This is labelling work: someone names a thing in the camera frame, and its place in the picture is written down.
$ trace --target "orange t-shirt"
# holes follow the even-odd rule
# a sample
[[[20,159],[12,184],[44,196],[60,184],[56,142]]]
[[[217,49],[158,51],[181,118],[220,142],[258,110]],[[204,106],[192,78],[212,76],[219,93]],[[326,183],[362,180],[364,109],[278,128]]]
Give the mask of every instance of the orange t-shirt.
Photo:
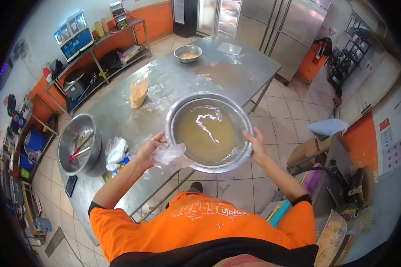
[[[160,253],[220,238],[257,238],[287,249],[316,243],[313,207],[301,201],[273,228],[262,217],[201,193],[179,193],[150,222],[134,223],[122,209],[93,208],[92,229],[106,259],[128,252]]]

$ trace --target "orange wall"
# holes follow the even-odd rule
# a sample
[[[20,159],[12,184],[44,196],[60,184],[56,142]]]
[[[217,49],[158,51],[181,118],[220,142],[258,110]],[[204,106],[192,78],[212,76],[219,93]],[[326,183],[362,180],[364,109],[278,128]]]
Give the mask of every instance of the orange wall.
[[[161,3],[152,4],[149,6],[145,6],[139,9],[132,10],[130,12],[131,16],[134,18],[142,18],[145,20],[147,34],[149,39],[155,38],[160,36],[164,33],[171,32],[173,30],[173,19],[172,19],[172,5],[171,1],[165,1]],[[108,23],[108,27],[112,30],[111,21]],[[144,37],[144,29],[142,24],[139,24],[135,27],[135,34],[137,36],[138,42],[141,44],[145,42]],[[93,31],[93,36],[97,36],[96,31]],[[99,60],[103,57],[106,53],[121,47],[124,50],[128,49],[131,45],[134,44],[134,38],[131,30],[127,30],[126,32],[121,32],[116,36],[109,38],[108,40],[102,42],[99,46],[95,47],[94,52],[96,58]],[[71,73],[72,70],[77,68],[86,68],[90,65],[95,65],[95,62],[91,56],[91,54],[86,54],[82,59],[79,61],[69,70],[67,71],[63,77],[59,79],[59,82],[63,83],[65,77]],[[45,104],[48,105],[54,112],[62,113],[59,107],[49,98],[46,94],[47,82],[46,78],[42,77],[37,85],[33,88],[33,90],[29,94],[30,99],[34,99],[34,95],[38,95],[40,99],[43,100]],[[63,107],[65,107],[65,99],[64,97],[58,92],[58,89],[53,87],[49,90],[53,98]],[[39,101],[34,100],[34,110],[33,114],[36,115],[42,121],[46,121],[51,113],[50,111],[43,106]]]
[[[161,2],[145,6],[139,9],[134,9],[131,12],[134,18],[145,19],[147,36],[149,40],[166,32],[173,30],[172,19],[172,4],[171,1]],[[139,24],[135,32],[138,42],[144,43],[146,41],[144,36],[143,25]]]
[[[327,56],[321,56],[318,64],[314,64],[312,62],[312,59],[315,57],[318,49],[319,49],[319,44],[312,44],[312,46],[310,47],[309,51],[307,52],[305,58],[303,59],[302,63],[300,64],[299,69],[297,70],[297,72],[299,72],[309,82],[313,81],[313,78],[315,78],[316,74],[318,74],[318,72],[321,70],[322,66],[328,59]]]
[[[351,125],[343,137],[351,148],[352,161],[358,167],[369,165],[377,173],[376,131],[371,111]]]

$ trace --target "shoe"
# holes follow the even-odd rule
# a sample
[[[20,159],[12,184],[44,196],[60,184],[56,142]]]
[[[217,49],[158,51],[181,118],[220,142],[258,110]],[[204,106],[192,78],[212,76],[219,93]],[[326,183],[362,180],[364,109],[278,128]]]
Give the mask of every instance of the shoe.
[[[199,183],[199,182],[194,182],[194,183],[190,186],[190,188],[195,188],[195,189],[197,189],[199,192],[203,193],[202,184]]]

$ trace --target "hand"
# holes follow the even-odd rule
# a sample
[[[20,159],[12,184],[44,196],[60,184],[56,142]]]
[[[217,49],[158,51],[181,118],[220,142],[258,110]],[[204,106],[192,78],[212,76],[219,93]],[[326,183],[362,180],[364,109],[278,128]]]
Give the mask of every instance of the hand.
[[[163,137],[164,135],[165,130],[155,135],[151,140],[145,142],[138,151],[137,156],[134,158],[134,160],[138,162],[142,170],[145,171],[153,167],[153,162],[150,159],[150,155],[155,151],[158,146],[167,142],[166,138]]]
[[[266,150],[264,149],[263,135],[261,134],[260,130],[258,130],[257,127],[254,127],[254,133],[255,136],[252,136],[249,133],[247,133],[247,131],[245,130],[242,131],[244,137],[251,142],[251,145],[253,147],[253,152],[251,154],[251,157],[261,166],[262,163],[264,162],[264,159],[268,156],[266,154]]]

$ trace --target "stainless steel bowl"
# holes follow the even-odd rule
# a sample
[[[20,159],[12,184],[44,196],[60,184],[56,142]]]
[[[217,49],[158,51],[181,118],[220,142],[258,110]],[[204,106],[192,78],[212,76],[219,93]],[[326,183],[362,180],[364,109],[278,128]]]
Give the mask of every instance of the stainless steel bowl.
[[[91,147],[88,151],[81,154],[78,158],[70,161],[70,155],[75,151],[75,143],[83,131],[93,130],[93,136],[83,146]],[[75,116],[65,127],[58,143],[58,164],[65,174],[72,176],[84,173],[94,166],[101,151],[101,136],[96,130],[94,118],[88,114]]]
[[[210,92],[193,93],[172,105],[165,122],[165,134],[169,138],[168,142],[171,145],[180,143],[176,137],[176,129],[182,115],[190,112],[190,109],[201,105],[217,106],[222,114],[230,118],[236,130],[236,148],[231,155],[216,163],[200,162],[186,152],[184,156],[194,161],[190,167],[212,174],[225,173],[238,168],[249,159],[252,152],[251,143],[242,135],[242,130],[253,134],[253,127],[245,112],[234,101],[220,94]]]
[[[180,56],[184,53],[195,53],[197,56],[195,56],[194,58],[191,59],[183,59]],[[181,63],[192,63],[195,62],[196,60],[198,60],[198,57],[202,55],[202,49],[200,47],[197,47],[195,45],[185,45],[182,47],[178,47],[175,51],[174,51],[174,56],[176,56],[178,58],[178,60]]]

